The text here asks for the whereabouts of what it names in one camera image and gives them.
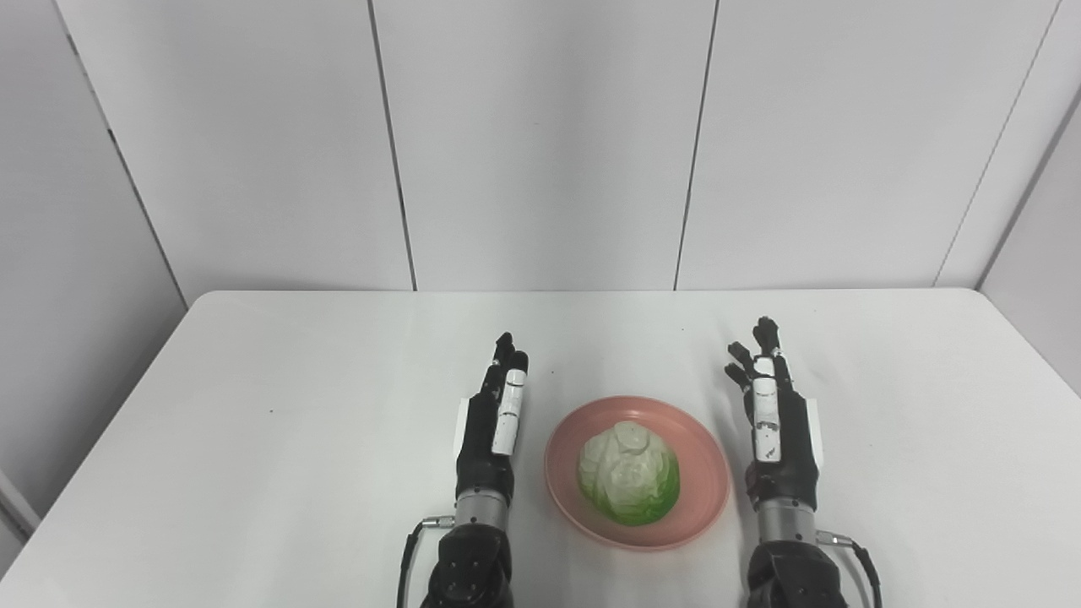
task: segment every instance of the white table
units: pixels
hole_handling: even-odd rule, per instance
[[[983,296],[877,290],[206,295],[0,582],[0,606],[391,606],[405,533],[451,512],[458,398],[504,330],[531,359],[518,606],[738,606],[756,542],[749,429],[721,368],[762,314],[819,398],[818,525],[871,550],[886,606],[1073,604],[1081,400]],[[685,547],[600,546],[548,497],[556,423],[614,394],[683,408],[732,462],[728,508]]]

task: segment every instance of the cabbage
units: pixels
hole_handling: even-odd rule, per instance
[[[679,462],[665,440],[649,428],[617,422],[582,447],[578,488],[613,521],[652,524],[679,499]]]

